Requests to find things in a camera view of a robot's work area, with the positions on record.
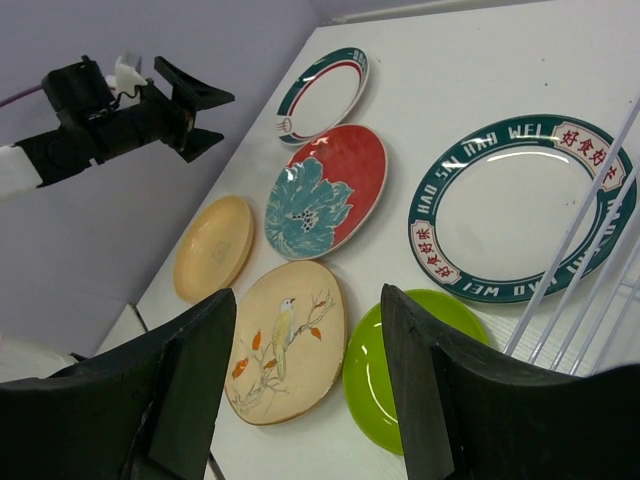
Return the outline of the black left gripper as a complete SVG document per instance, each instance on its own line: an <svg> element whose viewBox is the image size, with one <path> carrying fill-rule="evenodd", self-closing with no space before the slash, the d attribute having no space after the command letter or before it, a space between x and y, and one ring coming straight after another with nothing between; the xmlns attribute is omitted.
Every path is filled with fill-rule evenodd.
<svg viewBox="0 0 640 480"><path fill-rule="evenodd" d="M60 126L47 153L59 163L102 163L161 141L190 163L220 143L223 134L192 129L192 116L232 103L235 96L162 56L154 58L154 69L171 87L169 97L151 80L132 94L112 94L97 63L87 56L48 73L42 87Z"/></svg>

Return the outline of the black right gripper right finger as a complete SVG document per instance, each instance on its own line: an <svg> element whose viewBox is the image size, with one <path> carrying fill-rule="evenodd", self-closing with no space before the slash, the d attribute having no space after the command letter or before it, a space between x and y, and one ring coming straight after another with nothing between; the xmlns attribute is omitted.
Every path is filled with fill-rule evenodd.
<svg viewBox="0 0 640 480"><path fill-rule="evenodd" d="M393 285L384 348L411 479L635 479L639 368L576 377L452 328Z"/></svg>

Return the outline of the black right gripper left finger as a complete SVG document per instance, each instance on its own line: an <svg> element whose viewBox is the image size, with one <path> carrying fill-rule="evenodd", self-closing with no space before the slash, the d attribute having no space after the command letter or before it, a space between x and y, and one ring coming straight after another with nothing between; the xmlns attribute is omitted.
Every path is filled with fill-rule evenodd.
<svg viewBox="0 0 640 480"><path fill-rule="evenodd" d="M203 478L235 321L225 288L47 378L2 383L2 478Z"/></svg>

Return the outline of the small green red rimmed plate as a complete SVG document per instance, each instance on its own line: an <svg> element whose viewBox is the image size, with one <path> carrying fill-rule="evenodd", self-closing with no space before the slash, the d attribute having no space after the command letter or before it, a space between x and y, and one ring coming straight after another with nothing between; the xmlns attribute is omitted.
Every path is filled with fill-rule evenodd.
<svg viewBox="0 0 640 480"><path fill-rule="evenodd" d="M317 59L290 85L276 109L278 139L298 146L338 125L358 103L368 78L369 60L360 48L339 48Z"/></svg>

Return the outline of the red plate with teal flower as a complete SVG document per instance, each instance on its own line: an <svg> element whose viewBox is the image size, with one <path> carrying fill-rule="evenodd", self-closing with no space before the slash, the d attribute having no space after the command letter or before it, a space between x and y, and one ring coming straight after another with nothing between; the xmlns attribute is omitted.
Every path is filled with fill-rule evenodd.
<svg viewBox="0 0 640 480"><path fill-rule="evenodd" d="M320 258L348 241L380 200L388 174L380 136L340 125L300 148L267 199L264 233L287 260Z"/></svg>

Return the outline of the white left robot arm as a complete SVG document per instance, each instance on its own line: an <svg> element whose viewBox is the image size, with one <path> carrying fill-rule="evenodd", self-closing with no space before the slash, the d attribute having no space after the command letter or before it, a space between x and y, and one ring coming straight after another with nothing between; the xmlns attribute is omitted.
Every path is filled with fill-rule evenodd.
<svg viewBox="0 0 640 480"><path fill-rule="evenodd" d="M198 112L234 102L232 93L185 73L161 56L155 71L165 95L140 72L135 54L120 56L104 75L88 56L49 72L39 88L53 108L56 129L1 149L1 196L8 199L82 173L93 165L161 142L192 162L224 138L196 127Z"/></svg>

